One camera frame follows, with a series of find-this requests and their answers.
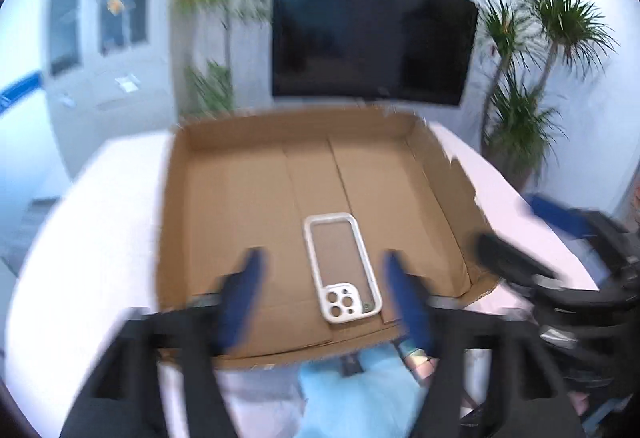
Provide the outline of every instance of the television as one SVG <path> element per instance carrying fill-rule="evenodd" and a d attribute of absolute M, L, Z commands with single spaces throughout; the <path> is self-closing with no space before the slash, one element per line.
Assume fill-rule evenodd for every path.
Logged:
<path fill-rule="evenodd" d="M 469 0 L 273 0 L 273 95 L 457 105 L 477 18 Z"/>

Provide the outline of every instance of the door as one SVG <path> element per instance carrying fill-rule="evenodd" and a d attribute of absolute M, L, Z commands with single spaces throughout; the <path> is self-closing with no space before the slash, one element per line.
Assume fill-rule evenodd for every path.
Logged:
<path fill-rule="evenodd" d="M 49 0 L 44 88 L 71 177 L 107 140 L 175 122 L 167 7 L 168 0 Z"/>

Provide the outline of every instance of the round table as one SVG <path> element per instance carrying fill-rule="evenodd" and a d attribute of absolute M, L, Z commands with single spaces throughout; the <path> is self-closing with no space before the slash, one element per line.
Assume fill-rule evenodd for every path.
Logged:
<path fill-rule="evenodd" d="M 497 234 L 558 271 L 566 286 L 596 289 L 489 163 L 446 128 L 430 126 L 462 164 Z M 158 309 L 155 251 L 172 140 L 162 132 L 107 142 L 54 208 L 22 268 L 6 327 L 6 385 L 43 438 L 59 436 L 129 309 Z M 523 305 L 498 286 L 469 308 L 501 313 Z M 172 436 L 186 436 L 178 373 L 162 368 L 161 386 Z"/>

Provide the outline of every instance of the cardboard box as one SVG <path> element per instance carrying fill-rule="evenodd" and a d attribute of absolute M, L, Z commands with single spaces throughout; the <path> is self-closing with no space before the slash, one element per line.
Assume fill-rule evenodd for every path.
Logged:
<path fill-rule="evenodd" d="M 247 248 L 268 253 L 246 337 L 219 366 L 310 360 L 398 337 L 385 249 L 404 252 L 410 272 L 463 304 L 496 284 L 469 248 L 490 230 L 474 187 L 411 113 L 314 108 L 195 123 L 176 133 L 164 195 L 161 309 L 215 290 Z M 357 219 L 383 297 L 380 314 L 337 325 L 321 315 L 303 238 L 307 216 L 336 212 Z M 333 248 L 316 247 L 338 252 L 331 272 L 340 277 L 348 264 L 330 239 Z"/>

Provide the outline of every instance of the blue strip on wall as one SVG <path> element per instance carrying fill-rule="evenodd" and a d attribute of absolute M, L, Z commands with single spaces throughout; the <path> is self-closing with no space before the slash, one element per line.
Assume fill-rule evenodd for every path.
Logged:
<path fill-rule="evenodd" d="M 40 88 L 41 85 L 42 79 L 40 78 L 40 72 L 34 72 L 0 91 L 0 115 L 20 99 Z"/>

